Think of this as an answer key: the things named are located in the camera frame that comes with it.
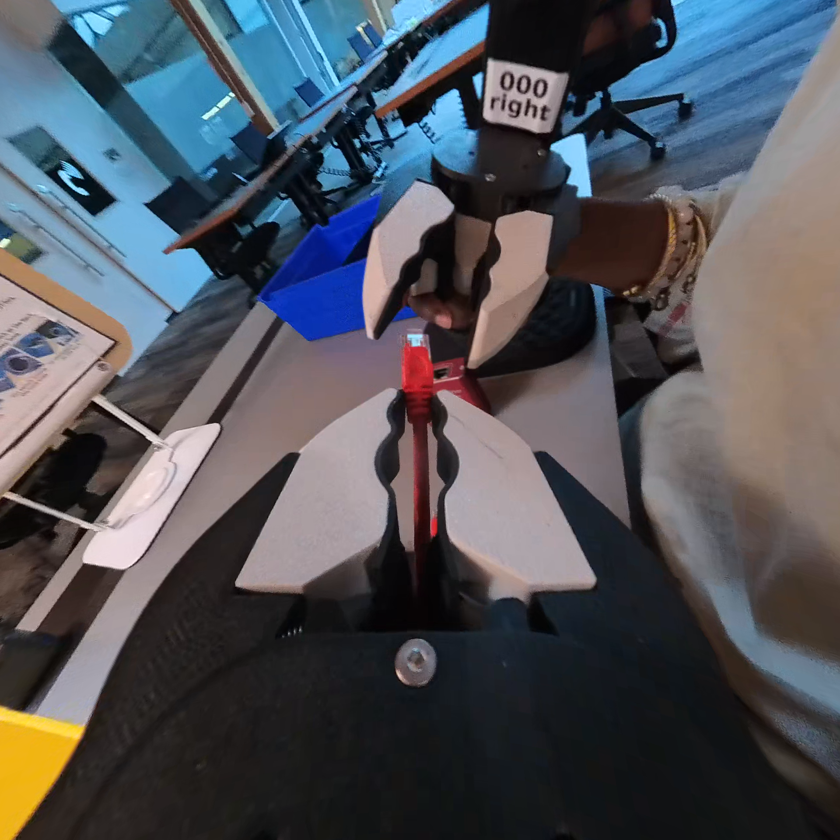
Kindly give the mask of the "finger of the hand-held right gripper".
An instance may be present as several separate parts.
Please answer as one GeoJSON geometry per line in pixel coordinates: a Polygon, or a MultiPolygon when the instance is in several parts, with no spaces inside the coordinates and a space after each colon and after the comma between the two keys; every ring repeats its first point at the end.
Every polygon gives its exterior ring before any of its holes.
{"type": "Polygon", "coordinates": [[[422,279],[427,261],[450,285],[455,264],[455,206],[435,184],[414,181],[372,230],[363,278],[364,329],[378,340],[422,279]]]}
{"type": "Polygon", "coordinates": [[[552,216],[532,210],[498,218],[493,229],[498,256],[476,316],[467,358],[471,370],[501,351],[537,305],[549,279],[552,229],[552,216]]]}

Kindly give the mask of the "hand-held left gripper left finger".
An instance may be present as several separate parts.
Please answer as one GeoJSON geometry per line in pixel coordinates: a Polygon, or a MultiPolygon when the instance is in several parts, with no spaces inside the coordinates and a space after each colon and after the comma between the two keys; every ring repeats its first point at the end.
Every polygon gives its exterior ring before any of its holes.
{"type": "Polygon", "coordinates": [[[305,444],[237,589],[335,602],[362,629],[407,628],[412,573],[392,486],[405,424],[404,393],[389,387],[305,444]]]}

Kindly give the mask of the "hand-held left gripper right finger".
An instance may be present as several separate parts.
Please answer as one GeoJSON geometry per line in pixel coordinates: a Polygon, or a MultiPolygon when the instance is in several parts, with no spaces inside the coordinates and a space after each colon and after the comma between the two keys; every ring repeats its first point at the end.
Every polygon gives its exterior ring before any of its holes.
{"type": "Polygon", "coordinates": [[[477,629],[498,602],[589,592],[596,576],[530,446],[452,392],[434,399],[442,597],[477,629]]]}

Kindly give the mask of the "red adapter box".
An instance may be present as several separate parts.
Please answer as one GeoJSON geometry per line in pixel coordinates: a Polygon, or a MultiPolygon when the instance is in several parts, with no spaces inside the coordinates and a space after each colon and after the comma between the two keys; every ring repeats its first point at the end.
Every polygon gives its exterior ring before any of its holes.
{"type": "Polygon", "coordinates": [[[462,358],[433,362],[433,394],[452,393],[479,410],[492,414],[490,402],[476,373],[462,358]]]}

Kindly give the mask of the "yellow plastic bin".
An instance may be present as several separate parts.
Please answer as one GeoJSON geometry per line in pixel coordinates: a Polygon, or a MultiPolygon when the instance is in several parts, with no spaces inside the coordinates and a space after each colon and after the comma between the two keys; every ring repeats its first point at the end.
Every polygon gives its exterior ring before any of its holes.
{"type": "Polygon", "coordinates": [[[45,799],[85,728],[1,707],[1,838],[13,839],[45,799]]]}

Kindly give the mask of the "person's right hand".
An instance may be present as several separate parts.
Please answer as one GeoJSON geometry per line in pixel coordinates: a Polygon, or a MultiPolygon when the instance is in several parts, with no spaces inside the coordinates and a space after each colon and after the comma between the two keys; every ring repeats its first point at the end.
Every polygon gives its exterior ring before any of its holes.
{"type": "Polygon", "coordinates": [[[441,299],[436,292],[418,295],[406,295],[403,305],[426,322],[441,329],[466,331],[476,320],[476,312],[467,297],[454,295],[447,300],[441,299]]]}

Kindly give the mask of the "black woven mat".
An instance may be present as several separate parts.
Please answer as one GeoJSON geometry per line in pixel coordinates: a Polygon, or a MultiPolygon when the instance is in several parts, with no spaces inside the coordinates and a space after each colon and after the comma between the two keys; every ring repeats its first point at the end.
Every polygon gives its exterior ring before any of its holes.
{"type": "Polygon", "coordinates": [[[514,375],[566,361],[592,340],[596,322],[592,287],[552,278],[524,325],[476,374],[514,375]]]}

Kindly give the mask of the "blue plastic bin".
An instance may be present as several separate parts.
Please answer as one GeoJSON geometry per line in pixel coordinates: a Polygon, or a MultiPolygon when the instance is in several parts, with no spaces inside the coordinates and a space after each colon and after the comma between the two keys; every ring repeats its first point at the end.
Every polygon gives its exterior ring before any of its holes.
{"type": "Polygon", "coordinates": [[[380,201],[371,196],[313,226],[260,292],[305,340],[364,329],[364,272],[380,201]]]}

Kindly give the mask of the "black office chair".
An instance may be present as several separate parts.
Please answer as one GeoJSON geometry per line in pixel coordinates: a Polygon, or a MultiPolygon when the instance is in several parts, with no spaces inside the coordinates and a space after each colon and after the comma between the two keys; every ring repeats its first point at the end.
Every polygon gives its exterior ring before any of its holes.
{"type": "Polygon", "coordinates": [[[616,100],[612,89],[636,69],[665,57],[677,35],[671,1],[597,2],[565,104],[565,112],[581,120],[563,128],[560,137],[581,135],[590,145],[598,135],[609,140],[621,131],[645,142],[650,159],[661,161],[666,145],[632,115],[674,103],[678,120],[685,121],[693,115],[694,102],[684,92],[616,100]]]}

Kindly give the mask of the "wooden top office desk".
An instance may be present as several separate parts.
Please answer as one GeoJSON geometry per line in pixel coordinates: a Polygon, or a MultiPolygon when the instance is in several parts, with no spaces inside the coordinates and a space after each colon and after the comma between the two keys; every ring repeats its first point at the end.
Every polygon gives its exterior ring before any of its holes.
{"type": "Polygon", "coordinates": [[[375,181],[379,168],[370,168],[354,138],[354,128],[362,124],[366,105],[359,87],[352,85],[321,105],[290,137],[272,136],[266,147],[274,153],[270,162],[229,198],[191,223],[164,248],[164,254],[193,250],[216,278],[239,278],[258,293],[265,283],[263,276],[270,267],[270,251],[280,227],[274,222],[257,224],[256,219],[274,199],[292,201],[310,227],[325,225],[330,220],[328,205],[334,203],[335,196],[344,197],[375,181]],[[331,146],[338,148],[346,166],[338,173],[342,184],[324,191],[319,182],[321,156],[331,146]]]}
{"type": "Polygon", "coordinates": [[[436,35],[385,91],[374,116],[395,115],[403,126],[425,121],[438,100],[458,94],[461,123],[468,130],[480,125],[480,93],[475,78],[484,71],[490,5],[483,3],[436,35]]]}

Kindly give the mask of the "person's white garment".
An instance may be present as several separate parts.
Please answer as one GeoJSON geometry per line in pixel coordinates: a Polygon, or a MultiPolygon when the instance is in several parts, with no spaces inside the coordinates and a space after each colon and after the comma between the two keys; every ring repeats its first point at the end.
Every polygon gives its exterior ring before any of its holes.
{"type": "Polygon", "coordinates": [[[698,367],[638,409],[634,526],[675,575],[771,766],[838,838],[838,556],[730,474],[698,367]]]}

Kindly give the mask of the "framed sign on acrylic stand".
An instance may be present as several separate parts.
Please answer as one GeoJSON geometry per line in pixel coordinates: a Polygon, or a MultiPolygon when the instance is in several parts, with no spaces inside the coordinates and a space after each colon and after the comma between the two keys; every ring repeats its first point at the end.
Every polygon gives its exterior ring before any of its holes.
{"type": "Polygon", "coordinates": [[[166,436],[104,394],[132,351],[123,325],[2,251],[2,542],[12,525],[58,520],[91,532],[82,562],[126,571],[147,553],[222,432],[220,423],[166,436]],[[71,516],[99,466],[102,447],[71,433],[90,406],[150,445],[140,472],[104,519],[71,516]]]}

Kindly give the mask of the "black pictogram wall sign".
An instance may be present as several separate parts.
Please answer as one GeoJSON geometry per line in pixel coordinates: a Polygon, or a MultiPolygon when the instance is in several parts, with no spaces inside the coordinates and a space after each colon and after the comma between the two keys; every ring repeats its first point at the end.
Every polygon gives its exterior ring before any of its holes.
{"type": "Polygon", "coordinates": [[[68,154],[45,167],[46,176],[89,215],[98,216],[117,202],[88,170],[68,154]]]}

